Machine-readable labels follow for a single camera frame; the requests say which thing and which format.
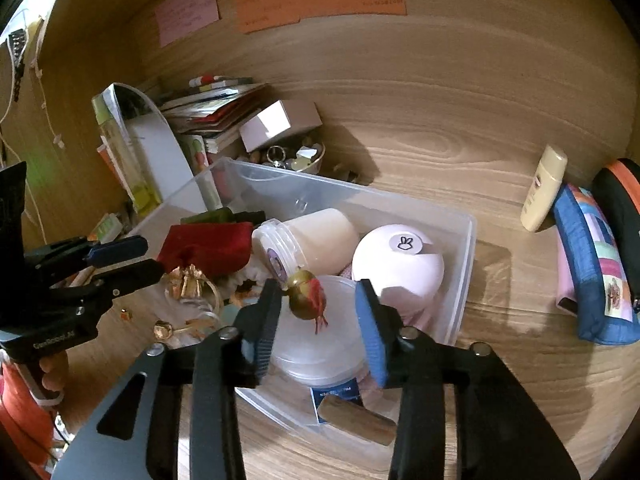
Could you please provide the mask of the orange sleeve forearm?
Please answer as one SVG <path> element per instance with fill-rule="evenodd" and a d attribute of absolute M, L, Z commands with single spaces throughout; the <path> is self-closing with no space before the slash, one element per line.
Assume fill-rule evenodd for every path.
<path fill-rule="evenodd" d="M 40 479 L 50 479 L 46 463 L 51 458 L 53 424 L 51 417 L 33 398 L 14 365 L 2 364 L 1 426 L 15 444 L 19 456 L 29 463 Z"/>

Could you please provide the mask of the left hand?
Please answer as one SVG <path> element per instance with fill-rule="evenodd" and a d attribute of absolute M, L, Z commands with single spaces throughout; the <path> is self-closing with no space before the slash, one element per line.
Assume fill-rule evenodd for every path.
<path fill-rule="evenodd" d="M 43 388 L 52 392 L 62 392 L 68 376 L 68 356 L 61 351 L 52 356 L 45 356 L 39 361 L 42 370 Z"/>

